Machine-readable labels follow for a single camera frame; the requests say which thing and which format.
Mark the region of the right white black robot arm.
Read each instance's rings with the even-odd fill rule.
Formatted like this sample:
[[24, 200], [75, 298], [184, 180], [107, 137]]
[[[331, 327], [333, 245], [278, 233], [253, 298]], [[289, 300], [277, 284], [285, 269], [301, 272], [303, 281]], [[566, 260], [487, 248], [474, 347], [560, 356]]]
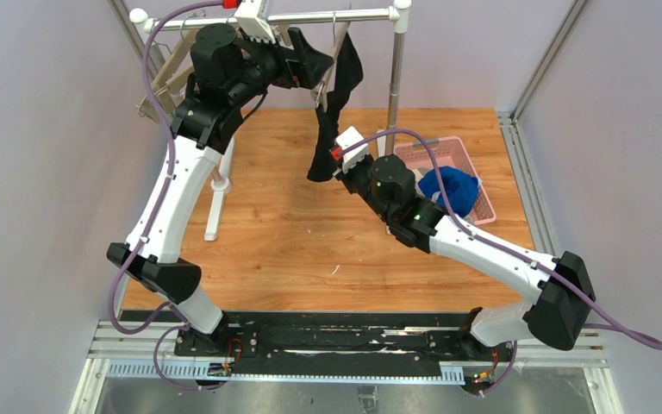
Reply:
[[530, 251], [448, 214], [417, 194], [414, 174], [395, 155], [346, 155], [335, 176], [404, 246], [464, 263], [518, 292], [519, 303], [471, 310], [462, 330], [474, 345], [536, 339], [558, 350], [574, 348], [596, 299], [579, 255]]

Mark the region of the blue underwear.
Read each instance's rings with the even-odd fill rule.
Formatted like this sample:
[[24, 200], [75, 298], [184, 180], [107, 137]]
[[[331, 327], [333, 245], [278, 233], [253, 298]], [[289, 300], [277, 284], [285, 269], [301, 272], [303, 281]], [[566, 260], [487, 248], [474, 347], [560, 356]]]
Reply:
[[430, 169], [417, 180], [416, 186], [419, 193], [442, 207], [446, 206], [443, 198], [443, 194], [446, 194], [456, 215], [469, 216], [478, 199], [481, 180], [450, 166], [441, 166], [439, 171], [443, 186], [440, 186], [435, 170]]

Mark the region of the grey underwear beige waistband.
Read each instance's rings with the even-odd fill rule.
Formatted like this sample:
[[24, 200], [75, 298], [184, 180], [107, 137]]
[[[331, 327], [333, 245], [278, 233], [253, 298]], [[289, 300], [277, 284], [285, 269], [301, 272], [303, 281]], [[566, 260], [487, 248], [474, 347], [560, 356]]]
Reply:
[[411, 169], [411, 172], [414, 174], [416, 181], [419, 181], [428, 175], [432, 175], [433, 177], [435, 176], [434, 169], [426, 167], [413, 168]]

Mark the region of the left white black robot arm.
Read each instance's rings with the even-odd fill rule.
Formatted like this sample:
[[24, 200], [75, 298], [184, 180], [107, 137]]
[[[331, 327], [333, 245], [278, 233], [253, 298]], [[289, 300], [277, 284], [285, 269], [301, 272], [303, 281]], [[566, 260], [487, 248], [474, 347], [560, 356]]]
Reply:
[[227, 342], [228, 317], [201, 288], [201, 268], [181, 258], [181, 244], [209, 175], [244, 122], [242, 107], [270, 86], [313, 90], [332, 67], [333, 57], [314, 49], [299, 28], [288, 33], [290, 47], [252, 41], [227, 23], [197, 32], [185, 98], [168, 126], [165, 170], [127, 240], [107, 251], [110, 262], [178, 310], [210, 349]]

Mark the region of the beige hanger of grey underwear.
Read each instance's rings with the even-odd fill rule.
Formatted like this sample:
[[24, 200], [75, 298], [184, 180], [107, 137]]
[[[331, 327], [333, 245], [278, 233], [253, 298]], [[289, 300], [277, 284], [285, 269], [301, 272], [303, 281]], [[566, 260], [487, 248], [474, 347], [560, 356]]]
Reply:
[[177, 96], [185, 87], [189, 73], [193, 70], [193, 65], [184, 62], [189, 56], [197, 32], [197, 29], [190, 29], [181, 37], [172, 49], [172, 53], [165, 60], [164, 65], [159, 69], [152, 81], [152, 89], [157, 97], [164, 92], [171, 96]]

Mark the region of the black underwear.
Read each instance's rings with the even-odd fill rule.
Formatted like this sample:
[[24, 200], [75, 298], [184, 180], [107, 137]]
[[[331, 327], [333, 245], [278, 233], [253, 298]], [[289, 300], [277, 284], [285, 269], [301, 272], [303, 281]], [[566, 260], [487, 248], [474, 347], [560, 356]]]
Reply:
[[336, 60], [334, 89], [327, 94], [326, 109], [315, 110], [318, 136], [315, 154], [307, 173], [307, 179], [321, 183], [329, 181], [337, 169], [330, 151], [339, 135], [340, 113], [347, 105], [352, 91], [362, 82], [364, 71], [352, 38], [346, 34]]

